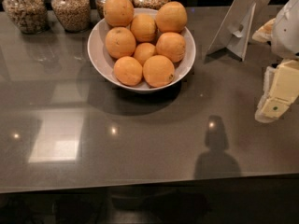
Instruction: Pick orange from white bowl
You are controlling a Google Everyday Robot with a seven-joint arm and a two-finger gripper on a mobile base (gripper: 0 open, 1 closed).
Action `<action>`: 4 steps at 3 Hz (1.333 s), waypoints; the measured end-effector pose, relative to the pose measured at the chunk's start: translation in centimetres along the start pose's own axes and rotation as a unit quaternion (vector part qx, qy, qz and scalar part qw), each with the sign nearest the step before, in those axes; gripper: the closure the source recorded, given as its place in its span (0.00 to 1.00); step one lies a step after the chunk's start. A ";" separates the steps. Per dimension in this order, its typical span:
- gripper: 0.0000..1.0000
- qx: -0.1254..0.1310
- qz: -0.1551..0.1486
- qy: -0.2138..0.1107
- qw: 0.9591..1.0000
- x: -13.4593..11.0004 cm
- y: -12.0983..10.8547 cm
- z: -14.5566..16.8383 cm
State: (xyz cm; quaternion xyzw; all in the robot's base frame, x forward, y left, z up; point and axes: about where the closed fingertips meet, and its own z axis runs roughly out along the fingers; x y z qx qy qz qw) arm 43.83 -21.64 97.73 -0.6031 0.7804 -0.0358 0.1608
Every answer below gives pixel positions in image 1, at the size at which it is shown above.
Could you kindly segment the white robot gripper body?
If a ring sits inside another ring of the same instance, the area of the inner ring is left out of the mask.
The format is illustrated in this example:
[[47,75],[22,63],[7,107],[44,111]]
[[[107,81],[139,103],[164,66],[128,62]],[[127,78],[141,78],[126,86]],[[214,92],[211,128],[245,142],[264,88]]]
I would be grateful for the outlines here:
[[271,50],[283,59],[299,58],[299,0],[289,0],[277,14]]

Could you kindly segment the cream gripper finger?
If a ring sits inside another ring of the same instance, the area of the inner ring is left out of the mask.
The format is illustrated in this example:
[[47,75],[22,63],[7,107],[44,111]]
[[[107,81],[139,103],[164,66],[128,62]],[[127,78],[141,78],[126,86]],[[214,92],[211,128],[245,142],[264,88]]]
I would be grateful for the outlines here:
[[261,26],[258,30],[256,30],[252,35],[252,39],[261,43],[270,42],[275,20],[276,19],[272,19],[266,22],[263,26]]
[[263,96],[257,105],[255,119],[273,122],[284,115],[299,97],[299,62],[284,59],[276,68],[264,73]]

